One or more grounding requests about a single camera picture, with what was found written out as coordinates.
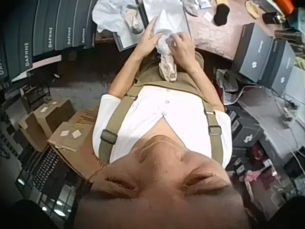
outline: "orange object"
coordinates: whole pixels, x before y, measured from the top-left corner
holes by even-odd
[[[288,16],[295,9],[291,0],[274,0],[285,16]]]

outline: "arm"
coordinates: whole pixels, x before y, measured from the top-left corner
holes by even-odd
[[[156,34],[151,37],[154,22],[155,19],[153,19],[147,26],[141,37],[141,41],[138,43],[120,72],[114,78],[108,94],[122,99],[133,85],[135,75],[140,68],[142,60],[152,52],[161,37],[161,34]]]
[[[185,33],[172,34],[168,46],[175,61],[190,75],[206,101],[214,110],[224,112],[224,105],[206,76],[199,63],[195,59],[195,45],[192,39]]]

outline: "olive apron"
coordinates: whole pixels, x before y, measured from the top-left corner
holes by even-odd
[[[196,60],[203,68],[203,58],[199,53],[195,53]],[[113,145],[116,143],[117,134],[121,128],[123,120],[127,115],[132,103],[138,98],[141,89],[146,86],[158,86],[187,93],[192,93],[202,99],[204,107],[204,115],[208,122],[208,132],[211,140],[212,159],[222,165],[223,162],[223,146],[221,142],[221,127],[218,125],[213,107],[207,103],[202,93],[197,88],[195,82],[185,72],[177,72],[177,80],[168,82],[162,78],[162,72],[159,68],[159,59],[154,53],[146,57],[135,77],[134,85],[129,89],[125,97],[121,100],[115,111],[113,112],[106,128],[101,135],[101,143],[99,147],[99,159],[109,164],[110,155]]]

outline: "olive green suspender strap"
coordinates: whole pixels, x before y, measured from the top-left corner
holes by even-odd
[[[121,128],[123,120],[127,115],[131,105],[137,99],[138,94],[143,86],[133,86],[128,93],[121,100],[113,112],[106,128],[103,130],[101,135],[101,143],[99,147],[99,159],[105,164],[109,164],[112,147],[115,144],[118,132]],[[223,163],[223,145],[221,142],[221,127],[218,125],[215,111],[213,107],[202,100],[204,107],[204,114],[206,115],[208,122],[208,131],[211,141],[212,159],[222,165]]]

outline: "sock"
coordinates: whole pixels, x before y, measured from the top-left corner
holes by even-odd
[[[226,4],[219,4],[216,8],[216,14],[214,16],[214,22],[217,26],[225,25],[227,23],[228,14],[230,8]]]

